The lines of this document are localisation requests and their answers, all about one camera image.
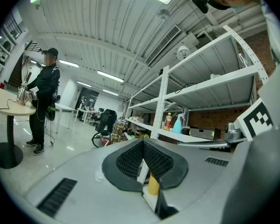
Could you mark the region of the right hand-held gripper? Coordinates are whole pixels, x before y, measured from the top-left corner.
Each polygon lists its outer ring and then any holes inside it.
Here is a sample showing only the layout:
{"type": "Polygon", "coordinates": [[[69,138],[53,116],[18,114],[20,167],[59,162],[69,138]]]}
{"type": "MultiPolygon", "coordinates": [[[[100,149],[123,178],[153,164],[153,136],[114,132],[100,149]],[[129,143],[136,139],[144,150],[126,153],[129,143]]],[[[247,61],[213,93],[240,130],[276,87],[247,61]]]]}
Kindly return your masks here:
{"type": "Polygon", "coordinates": [[[231,144],[251,141],[254,137],[269,131],[272,127],[273,122],[270,114],[262,99],[259,98],[250,108],[238,116],[235,122],[226,125],[224,140],[179,142],[177,145],[200,149],[225,149],[230,148],[231,144]]]}

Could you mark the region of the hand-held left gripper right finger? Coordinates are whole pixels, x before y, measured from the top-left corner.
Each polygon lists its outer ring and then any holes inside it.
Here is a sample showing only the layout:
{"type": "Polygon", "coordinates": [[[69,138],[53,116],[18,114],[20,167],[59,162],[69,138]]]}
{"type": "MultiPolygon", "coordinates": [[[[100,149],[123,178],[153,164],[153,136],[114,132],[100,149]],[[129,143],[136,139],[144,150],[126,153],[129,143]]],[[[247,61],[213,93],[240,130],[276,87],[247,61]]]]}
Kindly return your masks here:
{"type": "Polygon", "coordinates": [[[146,224],[220,224],[229,191],[234,155],[197,147],[144,139],[165,155],[165,175],[154,211],[143,215],[146,224]]]}

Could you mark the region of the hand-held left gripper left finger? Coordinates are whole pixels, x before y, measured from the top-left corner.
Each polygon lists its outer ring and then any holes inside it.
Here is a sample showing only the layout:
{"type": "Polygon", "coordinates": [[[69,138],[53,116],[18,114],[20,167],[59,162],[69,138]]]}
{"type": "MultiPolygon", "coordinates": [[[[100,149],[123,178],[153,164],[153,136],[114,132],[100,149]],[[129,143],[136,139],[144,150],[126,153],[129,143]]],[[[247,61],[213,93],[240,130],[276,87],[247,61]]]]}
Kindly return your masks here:
{"type": "Polygon", "coordinates": [[[62,224],[155,224],[159,218],[142,193],[122,191],[104,176],[106,156],[131,144],[123,141],[103,148],[93,148],[69,159],[40,179],[25,195],[37,207],[63,179],[77,183],[55,214],[53,221],[62,224]]]}

